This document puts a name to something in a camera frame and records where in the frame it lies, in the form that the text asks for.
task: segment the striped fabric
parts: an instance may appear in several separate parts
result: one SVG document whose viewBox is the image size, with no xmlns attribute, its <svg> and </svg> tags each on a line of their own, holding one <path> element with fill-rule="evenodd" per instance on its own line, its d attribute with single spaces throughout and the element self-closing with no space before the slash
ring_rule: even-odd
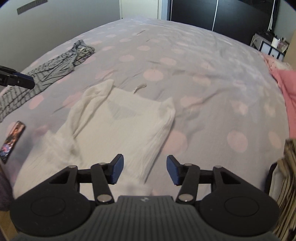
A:
<svg viewBox="0 0 296 241">
<path fill-rule="evenodd" d="M 94 51 L 95 49 L 86 45 L 83 40 L 78 40 L 71 50 L 28 72 L 27 75 L 34 78 L 34 89 L 28 90 L 19 86 L 10 87 L 0 97 L 0 122 L 9 113 L 73 71 L 75 66 L 83 63 Z"/>
<path fill-rule="evenodd" d="M 282 241 L 290 241 L 296 239 L 296 139 L 286 140 L 284 157 L 277 163 L 284 180 L 277 200 L 280 217 L 274 233 Z"/>
</svg>

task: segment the bedsheet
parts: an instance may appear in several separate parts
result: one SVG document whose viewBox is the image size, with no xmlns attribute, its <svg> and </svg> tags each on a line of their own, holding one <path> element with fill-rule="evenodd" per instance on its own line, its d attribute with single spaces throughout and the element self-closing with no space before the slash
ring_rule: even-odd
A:
<svg viewBox="0 0 296 241">
<path fill-rule="evenodd" d="M 258 51 L 194 26 L 123 19 L 61 44 L 23 73 L 69 50 L 78 39 L 95 53 L 0 124 L 0 143 L 17 120 L 26 125 L 7 164 L 1 163 L 12 186 L 39 138 L 61 127 L 87 88 L 113 79 L 126 91 L 147 84 L 136 93 L 144 98 L 173 97 L 176 117 L 147 178 L 153 194 L 178 193 L 180 187 L 166 171 L 170 154 L 202 169 L 222 165 L 263 190 L 270 165 L 282 156 L 289 128 L 282 93 Z M 98 162 L 109 161 L 98 156 Z M 209 185 L 200 185 L 198 198 L 209 192 Z"/>
</svg>

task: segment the pink blanket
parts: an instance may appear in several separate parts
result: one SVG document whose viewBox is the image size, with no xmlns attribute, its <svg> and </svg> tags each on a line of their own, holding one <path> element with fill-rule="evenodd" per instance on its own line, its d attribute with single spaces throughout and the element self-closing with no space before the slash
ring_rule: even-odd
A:
<svg viewBox="0 0 296 241">
<path fill-rule="evenodd" d="M 271 70 L 280 87 L 287 108 L 290 138 L 296 138 L 296 71 Z"/>
</svg>

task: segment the logo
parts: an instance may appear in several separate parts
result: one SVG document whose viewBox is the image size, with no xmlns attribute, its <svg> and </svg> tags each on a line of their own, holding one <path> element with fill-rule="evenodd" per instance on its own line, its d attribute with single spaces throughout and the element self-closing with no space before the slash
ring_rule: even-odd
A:
<svg viewBox="0 0 296 241">
<path fill-rule="evenodd" d="M 149 201 L 149 198 L 147 198 L 147 197 L 143 197 L 143 198 L 141 198 L 140 199 L 142 202 L 148 202 Z"/>
</svg>

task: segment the bedroom wall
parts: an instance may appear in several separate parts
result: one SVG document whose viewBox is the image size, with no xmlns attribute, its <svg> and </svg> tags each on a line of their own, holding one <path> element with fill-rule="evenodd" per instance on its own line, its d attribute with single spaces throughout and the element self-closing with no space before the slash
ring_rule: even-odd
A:
<svg viewBox="0 0 296 241">
<path fill-rule="evenodd" d="M 9 0 L 0 8 L 0 65 L 22 71 L 75 36 L 119 20 L 119 0 L 48 0 L 20 15 L 32 0 Z"/>
<path fill-rule="evenodd" d="M 290 42 L 295 29 L 296 11 L 286 1 L 281 0 L 274 32 L 279 38 L 285 37 Z"/>
</svg>

